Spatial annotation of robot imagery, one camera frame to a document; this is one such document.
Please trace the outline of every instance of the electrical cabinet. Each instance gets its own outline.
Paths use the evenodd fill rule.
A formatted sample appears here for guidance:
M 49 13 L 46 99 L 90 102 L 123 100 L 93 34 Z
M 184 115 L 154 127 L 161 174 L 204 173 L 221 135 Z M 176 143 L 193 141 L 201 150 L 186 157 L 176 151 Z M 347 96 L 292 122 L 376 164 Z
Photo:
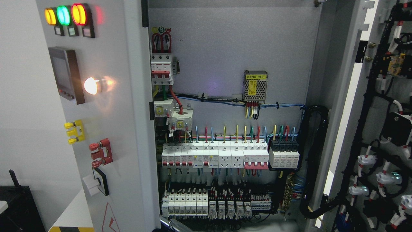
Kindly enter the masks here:
M 306 170 L 295 135 L 304 107 L 325 105 L 331 110 L 310 207 L 321 205 L 354 95 L 348 90 L 365 16 L 377 2 L 86 1 L 95 38 L 56 35 L 42 16 L 63 2 L 36 2 L 48 47 L 75 50 L 82 84 L 93 77 L 104 85 L 84 92 L 83 104 L 61 98 L 66 121 L 82 120 L 85 139 L 73 144 L 82 178 L 93 175 L 92 148 L 107 155 L 103 144 L 90 146 L 110 140 L 112 161 L 99 166 L 109 194 L 88 192 L 99 181 L 84 184 L 96 230 L 114 221 L 122 231 L 151 231 L 160 228 L 160 213 L 204 219 L 191 225 L 204 230 L 208 219 L 278 212 L 274 197 L 285 197 L 280 213 L 240 230 L 316 230 L 299 212 L 291 175 L 279 189 L 263 186 L 286 170 Z

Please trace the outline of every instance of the white surface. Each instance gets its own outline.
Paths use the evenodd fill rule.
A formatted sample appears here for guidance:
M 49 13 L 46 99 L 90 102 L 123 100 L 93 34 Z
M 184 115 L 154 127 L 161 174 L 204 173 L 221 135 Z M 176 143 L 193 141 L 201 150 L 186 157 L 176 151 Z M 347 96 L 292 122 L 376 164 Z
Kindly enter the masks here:
M 8 207 L 7 201 L 0 201 L 0 214 L 2 214 Z
M 1 6 L 0 185 L 13 185 L 8 172 L 13 169 L 20 184 L 30 186 L 48 229 L 78 193 L 80 176 L 36 3 L 1 1 Z
M 83 190 L 80 190 L 53 226 L 93 227 Z

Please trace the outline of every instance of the yellow indicator light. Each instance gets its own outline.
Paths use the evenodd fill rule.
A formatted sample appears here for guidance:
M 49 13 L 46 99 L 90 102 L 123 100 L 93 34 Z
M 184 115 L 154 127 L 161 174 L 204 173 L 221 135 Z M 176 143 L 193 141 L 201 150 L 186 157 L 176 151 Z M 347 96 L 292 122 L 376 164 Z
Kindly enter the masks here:
M 73 21 L 76 25 L 85 26 L 86 25 L 86 11 L 84 6 L 80 3 L 75 3 L 72 6 L 72 16 Z
M 53 25 L 53 26 L 56 25 L 56 14 L 54 13 L 53 9 L 46 8 L 44 10 L 44 16 L 49 25 Z
M 100 80 L 95 80 L 93 77 L 87 78 L 84 82 L 84 89 L 91 95 L 96 95 L 100 90 Z

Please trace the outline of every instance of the electrical outlet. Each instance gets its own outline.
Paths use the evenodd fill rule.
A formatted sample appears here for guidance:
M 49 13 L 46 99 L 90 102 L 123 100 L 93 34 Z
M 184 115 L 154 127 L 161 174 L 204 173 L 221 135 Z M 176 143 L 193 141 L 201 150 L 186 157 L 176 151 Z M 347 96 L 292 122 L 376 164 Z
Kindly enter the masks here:
M 230 168 L 232 162 L 232 156 L 230 155 L 220 155 L 219 154 L 219 168 Z

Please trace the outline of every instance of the label sticker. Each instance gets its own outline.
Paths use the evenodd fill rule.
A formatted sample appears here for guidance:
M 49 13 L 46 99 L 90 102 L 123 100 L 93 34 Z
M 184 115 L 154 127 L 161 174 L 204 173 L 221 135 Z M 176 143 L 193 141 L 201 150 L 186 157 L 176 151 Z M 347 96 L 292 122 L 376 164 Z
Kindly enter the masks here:
M 247 74 L 246 80 L 266 80 L 266 74 Z
M 258 81 L 257 80 L 250 80 L 249 81 L 248 95 L 256 95 L 257 86 L 258 86 Z

